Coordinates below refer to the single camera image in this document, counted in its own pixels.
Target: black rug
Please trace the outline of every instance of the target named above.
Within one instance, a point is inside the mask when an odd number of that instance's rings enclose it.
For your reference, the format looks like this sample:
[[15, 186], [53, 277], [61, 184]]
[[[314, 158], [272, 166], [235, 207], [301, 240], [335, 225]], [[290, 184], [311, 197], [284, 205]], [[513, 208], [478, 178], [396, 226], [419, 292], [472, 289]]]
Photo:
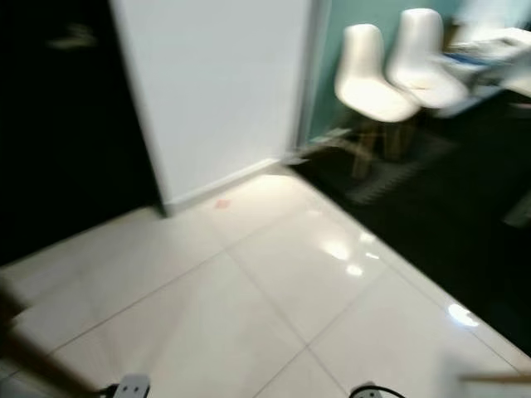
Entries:
[[353, 200], [360, 182], [340, 149], [293, 169], [531, 355], [531, 230], [503, 223], [531, 189], [531, 119], [511, 105], [520, 102], [531, 99], [504, 92], [438, 125], [452, 150], [367, 202]]

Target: white tile floor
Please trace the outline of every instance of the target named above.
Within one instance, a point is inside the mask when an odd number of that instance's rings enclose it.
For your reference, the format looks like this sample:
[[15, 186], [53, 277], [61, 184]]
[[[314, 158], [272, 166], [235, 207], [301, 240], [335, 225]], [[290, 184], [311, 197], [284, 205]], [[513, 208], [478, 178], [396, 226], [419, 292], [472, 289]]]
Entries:
[[[136, 211], [0, 274], [30, 304], [17, 327], [50, 355], [97, 386], [146, 372], [150, 398], [339, 398], [366, 381], [448, 398], [463, 396], [461, 374], [531, 369], [280, 168], [171, 219]], [[35, 385], [5, 363], [0, 376], [4, 389]]]

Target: door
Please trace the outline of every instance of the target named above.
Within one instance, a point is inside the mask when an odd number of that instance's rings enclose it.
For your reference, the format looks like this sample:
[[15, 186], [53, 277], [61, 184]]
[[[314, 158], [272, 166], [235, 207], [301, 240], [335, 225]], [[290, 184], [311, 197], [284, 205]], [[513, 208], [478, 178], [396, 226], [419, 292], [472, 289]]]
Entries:
[[0, 5], [0, 264], [160, 205], [102, 0]]

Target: chair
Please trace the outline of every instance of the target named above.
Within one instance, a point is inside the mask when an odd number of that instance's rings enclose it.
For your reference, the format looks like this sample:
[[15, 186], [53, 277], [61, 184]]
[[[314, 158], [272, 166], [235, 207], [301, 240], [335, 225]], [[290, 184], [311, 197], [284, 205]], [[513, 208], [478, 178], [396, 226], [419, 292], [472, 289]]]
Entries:
[[466, 99], [468, 91], [438, 63], [443, 26], [430, 8], [402, 12], [397, 42], [387, 66], [387, 77], [411, 93], [428, 109], [441, 109]]
[[[378, 123], [398, 123], [413, 116], [419, 106], [412, 98], [386, 82], [382, 74], [383, 40], [379, 29], [371, 24], [354, 25], [344, 30], [343, 52], [335, 77], [335, 94], [350, 109], [376, 122], [372, 132], [360, 134], [353, 167], [355, 177], [364, 177], [373, 157]], [[398, 139], [386, 135], [397, 153]]]

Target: teal wall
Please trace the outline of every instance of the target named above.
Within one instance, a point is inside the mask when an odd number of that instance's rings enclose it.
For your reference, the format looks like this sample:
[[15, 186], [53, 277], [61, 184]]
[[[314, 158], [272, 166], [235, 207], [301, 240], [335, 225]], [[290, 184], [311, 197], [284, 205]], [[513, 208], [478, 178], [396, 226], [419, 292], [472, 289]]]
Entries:
[[325, 133], [337, 123], [345, 111], [334, 94], [334, 77], [338, 66], [343, 30], [358, 23], [372, 23], [380, 28], [386, 50], [390, 48], [398, 28], [400, 13], [407, 8], [430, 7], [443, 17], [457, 9], [460, 0], [328, 0], [328, 22], [324, 24], [324, 44], [314, 59], [316, 86], [314, 106], [310, 113], [309, 131], [305, 141]]

